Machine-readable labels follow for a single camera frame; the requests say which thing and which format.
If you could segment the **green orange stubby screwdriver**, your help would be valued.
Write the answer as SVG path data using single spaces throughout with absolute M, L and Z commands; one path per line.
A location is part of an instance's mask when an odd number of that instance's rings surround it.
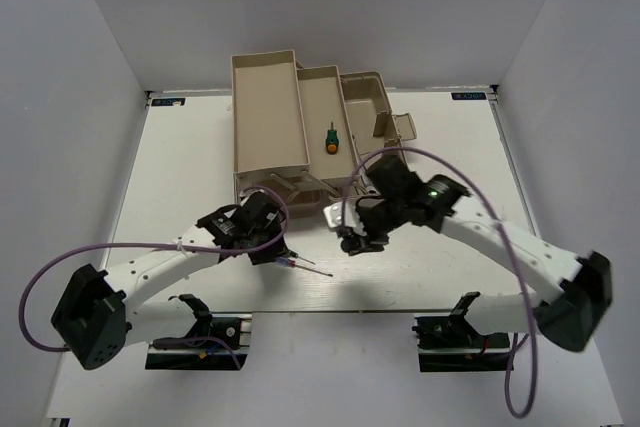
M 334 126 L 334 123 L 331 122 L 329 128 L 327 129 L 327 134 L 325 138 L 325 151 L 329 155 L 336 155 L 339 151 L 339 137 L 337 129 Z

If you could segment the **beige plastic toolbox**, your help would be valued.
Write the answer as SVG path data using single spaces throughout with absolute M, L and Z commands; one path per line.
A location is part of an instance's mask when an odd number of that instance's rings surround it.
M 337 201 L 362 158 L 417 137 L 410 114 L 396 114 L 382 76 L 304 67 L 292 50 L 231 59 L 234 187 L 274 190 L 295 216 Z M 339 151 L 329 155 L 330 123 Z

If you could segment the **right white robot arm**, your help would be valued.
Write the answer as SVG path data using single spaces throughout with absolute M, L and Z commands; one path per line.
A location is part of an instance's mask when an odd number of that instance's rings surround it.
M 540 334 L 570 352 L 583 351 L 613 301 L 611 263 L 593 251 L 580 256 L 497 218 L 480 195 L 445 175 L 422 180 L 395 156 L 367 171 L 377 191 L 342 199 L 324 210 L 328 228 L 350 256 L 384 251 L 394 230 L 426 227 L 512 273 L 514 295 L 464 294 L 436 338 L 472 346 L 497 333 Z

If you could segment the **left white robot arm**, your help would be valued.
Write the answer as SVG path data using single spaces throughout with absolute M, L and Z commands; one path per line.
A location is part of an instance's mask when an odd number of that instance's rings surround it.
M 289 214 L 273 194 L 257 190 L 241 204 L 199 219 L 167 247 L 116 267 L 87 264 L 71 276 L 51 318 L 56 332 L 83 369 L 110 362 L 124 347 L 148 343 L 160 349 L 215 346 L 233 354 L 240 320 L 227 324 L 192 294 L 152 297 L 190 275 L 246 255 L 254 265 L 287 253 Z

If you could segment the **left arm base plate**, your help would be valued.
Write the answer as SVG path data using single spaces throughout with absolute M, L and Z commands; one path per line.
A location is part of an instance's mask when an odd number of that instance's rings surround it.
M 208 315 L 183 337 L 154 340 L 147 351 L 149 371 L 239 371 L 251 343 L 250 314 Z

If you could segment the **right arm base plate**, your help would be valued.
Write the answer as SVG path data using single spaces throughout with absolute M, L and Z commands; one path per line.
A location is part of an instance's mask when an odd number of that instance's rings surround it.
M 448 316 L 419 316 L 412 327 L 422 373 L 504 372 L 512 348 L 506 333 L 481 335 Z

